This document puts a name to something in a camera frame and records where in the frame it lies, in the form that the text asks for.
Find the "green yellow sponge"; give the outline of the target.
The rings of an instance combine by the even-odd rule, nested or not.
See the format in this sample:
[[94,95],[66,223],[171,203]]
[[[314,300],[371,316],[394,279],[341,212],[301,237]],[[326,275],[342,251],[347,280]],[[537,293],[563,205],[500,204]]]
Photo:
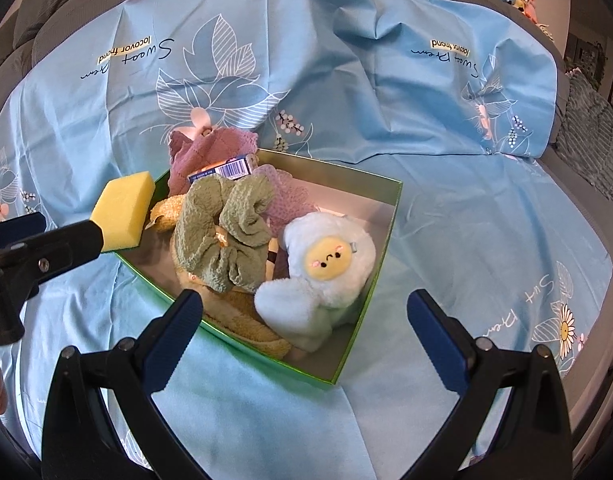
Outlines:
[[90,220],[102,232],[102,252],[139,245],[155,189],[148,171],[115,178],[106,184],[90,214]]

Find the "olive green scrunchie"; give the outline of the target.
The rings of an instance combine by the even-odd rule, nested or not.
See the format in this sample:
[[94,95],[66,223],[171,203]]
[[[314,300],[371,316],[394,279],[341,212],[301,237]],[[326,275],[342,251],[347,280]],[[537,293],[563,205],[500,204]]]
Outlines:
[[274,195],[263,174],[192,183],[172,238],[177,266],[215,292],[255,292],[265,281],[272,232],[263,214]]

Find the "cream white towel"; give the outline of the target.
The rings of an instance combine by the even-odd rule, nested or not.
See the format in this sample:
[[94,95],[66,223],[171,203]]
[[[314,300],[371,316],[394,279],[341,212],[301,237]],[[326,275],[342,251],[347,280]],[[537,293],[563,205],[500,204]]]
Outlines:
[[254,309],[253,295],[235,289],[221,294],[204,285],[200,278],[180,266],[174,240],[172,236],[170,254],[178,283],[183,288],[199,292],[203,302],[203,318],[224,334],[248,344],[265,356],[282,360],[292,350],[292,344],[261,320]]

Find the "light blue plush toy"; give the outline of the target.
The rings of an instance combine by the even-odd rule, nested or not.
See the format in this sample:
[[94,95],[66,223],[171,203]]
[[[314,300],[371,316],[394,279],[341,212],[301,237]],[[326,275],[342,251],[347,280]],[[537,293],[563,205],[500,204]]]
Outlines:
[[288,275],[263,283],[254,307],[276,334],[312,353],[352,318],[377,249],[359,223],[323,211],[291,221],[279,245],[287,254]]

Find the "yellow fuzzy pouch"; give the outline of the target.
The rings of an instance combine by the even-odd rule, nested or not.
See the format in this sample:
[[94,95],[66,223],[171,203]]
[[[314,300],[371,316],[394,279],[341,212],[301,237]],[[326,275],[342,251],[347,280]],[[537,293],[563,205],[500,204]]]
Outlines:
[[185,197],[185,194],[173,195],[157,202],[150,210],[146,228],[157,232],[173,231],[180,218]]

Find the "orange blue tissue pack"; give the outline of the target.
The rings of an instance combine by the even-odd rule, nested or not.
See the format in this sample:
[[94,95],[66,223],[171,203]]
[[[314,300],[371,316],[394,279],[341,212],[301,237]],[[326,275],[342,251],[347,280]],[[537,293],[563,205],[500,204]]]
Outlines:
[[239,180],[253,174],[256,168],[258,168],[258,158],[256,155],[238,155],[231,159],[223,160],[222,162],[215,162],[213,165],[195,171],[189,174],[187,179],[190,183],[194,183],[201,178],[217,174],[228,180]]

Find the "green cardboard box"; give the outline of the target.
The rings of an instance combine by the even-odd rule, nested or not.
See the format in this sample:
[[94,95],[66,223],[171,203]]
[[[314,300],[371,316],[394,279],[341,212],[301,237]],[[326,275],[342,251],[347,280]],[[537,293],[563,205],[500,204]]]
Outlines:
[[202,327],[313,382],[334,384],[363,322],[399,181],[261,150],[157,180],[121,260],[160,297],[192,289]]

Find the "grey knit cushion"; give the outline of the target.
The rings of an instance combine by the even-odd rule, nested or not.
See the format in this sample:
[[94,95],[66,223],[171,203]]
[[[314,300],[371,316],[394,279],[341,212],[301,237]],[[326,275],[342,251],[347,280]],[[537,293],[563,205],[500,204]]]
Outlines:
[[569,94],[555,152],[599,193],[613,195],[613,108],[579,68],[567,73]]

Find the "light blue floral sheet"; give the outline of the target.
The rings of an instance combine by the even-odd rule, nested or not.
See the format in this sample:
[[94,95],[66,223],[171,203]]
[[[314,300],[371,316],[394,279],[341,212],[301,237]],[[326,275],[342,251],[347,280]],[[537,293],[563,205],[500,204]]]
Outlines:
[[220,479],[395,479],[456,402],[405,313],[425,287],[474,335],[553,350],[574,396],[613,255],[546,170],[556,63],[493,10],[451,0],[120,0],[36,64],[0,109],[0,221],[85,219],[112,178],[168,169],[205,107],[293,154],[400,180],[371,304],[337,388],[206,332],[158,404]]

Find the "dark wall shelf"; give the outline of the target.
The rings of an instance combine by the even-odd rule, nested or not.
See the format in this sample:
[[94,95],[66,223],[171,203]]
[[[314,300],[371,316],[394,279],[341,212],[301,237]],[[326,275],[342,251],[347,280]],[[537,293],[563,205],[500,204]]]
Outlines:
[[579,68],[599,93],[603,82],[609,81],[606,99],[613,107],[613,69],[607,70],[608,55],[601,42],[588,42],[570,34],[564,51],[564,64],[567,70]]

